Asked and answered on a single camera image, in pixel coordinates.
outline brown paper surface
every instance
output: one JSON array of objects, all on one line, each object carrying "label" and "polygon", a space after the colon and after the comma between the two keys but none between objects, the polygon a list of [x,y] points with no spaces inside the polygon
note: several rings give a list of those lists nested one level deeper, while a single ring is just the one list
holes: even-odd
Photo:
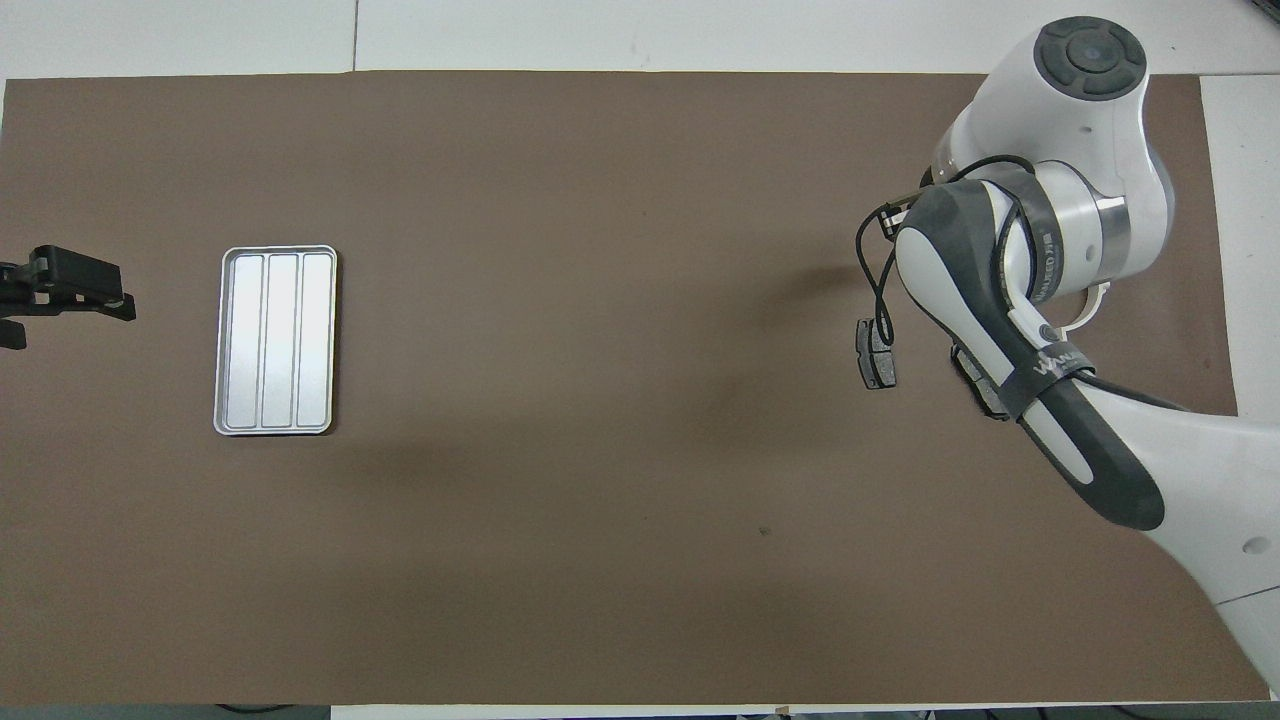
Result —
[{"label": "brown paper surface", "polygon": [[[118,263],[138,319],[0,355],[0,702],[1265,697],[896,279],[861,387],[851,231],[979,81],[10,81],[3,259]],[[1147,119],[1174,236],[1073,340],[1233,413],[1198,81]],[[335,427],[221,437],[220,258],[294,243],[342,254]]]}]

